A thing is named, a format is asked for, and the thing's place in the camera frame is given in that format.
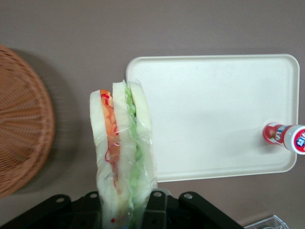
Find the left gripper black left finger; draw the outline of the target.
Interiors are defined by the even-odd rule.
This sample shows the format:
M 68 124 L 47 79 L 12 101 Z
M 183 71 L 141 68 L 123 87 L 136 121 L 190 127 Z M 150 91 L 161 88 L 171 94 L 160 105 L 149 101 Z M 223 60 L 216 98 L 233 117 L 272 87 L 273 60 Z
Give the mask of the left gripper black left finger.
M 101 229 L 102 207 L 97 191 L 73 201 L 70 229 Z

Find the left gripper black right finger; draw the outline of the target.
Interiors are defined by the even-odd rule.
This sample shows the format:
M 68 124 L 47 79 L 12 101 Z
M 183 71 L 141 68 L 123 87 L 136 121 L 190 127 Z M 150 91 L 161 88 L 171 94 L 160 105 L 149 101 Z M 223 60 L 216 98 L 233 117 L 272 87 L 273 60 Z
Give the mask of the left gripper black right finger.
M 167 214 L 168 197 L 171 193 L 167 189 L 154 189 L 143 213 L 141 229 L 169 229 Z

